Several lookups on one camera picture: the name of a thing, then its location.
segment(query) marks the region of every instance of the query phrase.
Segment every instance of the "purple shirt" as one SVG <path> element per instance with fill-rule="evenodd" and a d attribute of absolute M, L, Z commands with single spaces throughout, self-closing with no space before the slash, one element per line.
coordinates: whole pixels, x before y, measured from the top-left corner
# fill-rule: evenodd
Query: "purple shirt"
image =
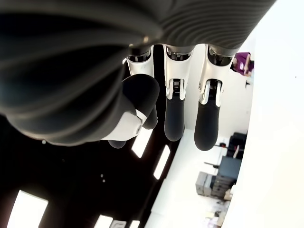
<path fill-rule="evenodd" d="M 236 58 L 238 61 L 237 64 L 233 67 L 233 69 L 241 75 L 244 75 L 244 66 L 246 64 L 246 58 L 249 54 L 249 52 L 240 52 L 236 53 L 236 55 L 234 56 L 234 58 Z M 252 61 L 249 61 L 247 72 L 251 72 L 254 68 L 254 63 Z"/>

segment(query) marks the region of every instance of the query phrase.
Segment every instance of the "white wall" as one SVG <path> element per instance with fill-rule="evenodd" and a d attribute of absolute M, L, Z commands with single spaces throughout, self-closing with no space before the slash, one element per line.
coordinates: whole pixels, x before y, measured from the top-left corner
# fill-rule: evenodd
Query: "white wall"
<path fill-rule="evenodd" d="M 250 52 L 255 58 L 256 29 L 245 41 L 240 52 Z M 197 45 L 191 60 L 191 69 L 185 100 L 185 127 L 195 129 L 199 101 L 199 79 L 205 56 L 205 45 Z M 253 86 L 245 88 L 247 78 L 234 71 L 228 74 L 221 98 L 218 134 L 230 137 L 234 132 L 247 133 L 251 112 Z"/>
<path fill-rule="evenodd" d="M 227 138 L 219 137 L 219 141 L 228 143 Z M 214 174 L 215 169 L 204 162 L 218 164 L 225 152 L 219 147 L 200 151 L 194 143 L 194 131 L 186 129 L 145 227 L 202 228 L 206 212 L 217 200 L 199 196 L 195 182 L 200 171 Z"/>
<path fill-rule="evenodd" d="M 303 8 L 278 0 L 257 27 L 248 138 L 223 228 L 304 226 Z"/>

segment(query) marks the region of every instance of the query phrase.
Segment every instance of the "fluorescent light panel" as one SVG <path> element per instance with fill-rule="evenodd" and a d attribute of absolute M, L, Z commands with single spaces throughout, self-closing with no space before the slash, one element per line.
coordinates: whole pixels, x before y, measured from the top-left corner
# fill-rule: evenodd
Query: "fluorescent light panel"
<path fill-rule="evenodd" d="M 100 215 L 94 228 L 109 228 L 112 221 L 113 221 L 113 218 L 107 217 L 104 215 Z"/>
<path fill-rule="evenodd" d="M 19 191 L 7 228 L 38 228 L 48 201 Z"/>
<path fill-rule="evenodd" d="M 133 220 L 130 225 L 130 228 L 138 228 L 139 224 L 140 224 L 140 221 Z"/>
<path fill-rule="evenodd" d="M 141 132 L 139 132 L 138 136 L 136 137 L 134 144 L 132 146 L 132 150 L 137 155 L 137 157 L 141 158 L 143 152 L 148 144 L 150 136 L 152 134 L 153 129 L 147 130 L 142 128 Z"/>
<path fill-rule="evenodd" d="M 161 154 L 161 158 L 158 161 L 158 164 L 157 164 L 156 169 L 154 171 L 154 177 L 158 180 L 161 177 L 163 169 L 165 168 L 165 165 L 166 165 L 166 162 L 168 160 L 169 154 L 170 154 L 170 149 L 167 145 L 165 145 L 165 148 L 163 149 L 162 154 Z"/>

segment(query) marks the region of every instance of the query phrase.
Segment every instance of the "black ceiling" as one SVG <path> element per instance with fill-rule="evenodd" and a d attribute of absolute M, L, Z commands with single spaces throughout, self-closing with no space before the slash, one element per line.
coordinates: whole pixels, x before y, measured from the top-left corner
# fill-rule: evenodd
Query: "black ceiling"
<path fill-rule="evenodd" d="M 154 47 L 154 71 L 161 88 L 156 104 L 158 124 L 141 159 L 131 151 L 134 139 L 122 149 L 112 148 L 107 141 L 77 147 L 43 145 L 0 117 L 0 227 L 7 226 L 19 190 L 48 200 L 41 228 L 93 228 L 100 214 L 127 221 L 126 228 L 132 220 L 144 227 L 179 144 L 164 134 L 161 45 Z M 157 181 L 153 172 L 166 144 L 171 153 Z"/>

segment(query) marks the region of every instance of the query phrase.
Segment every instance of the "person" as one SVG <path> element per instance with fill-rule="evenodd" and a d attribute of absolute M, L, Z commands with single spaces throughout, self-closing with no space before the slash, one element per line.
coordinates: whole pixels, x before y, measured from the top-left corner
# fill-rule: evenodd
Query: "person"
<path fill-rule="evenodd" d="M 252 71 L 255 68 L 255 63 L 254 61 L 250 60 L 250 56 L 250 52 L 236 53 L 232 61 L 231 69 L 243 76 L 252 76 Z"/>

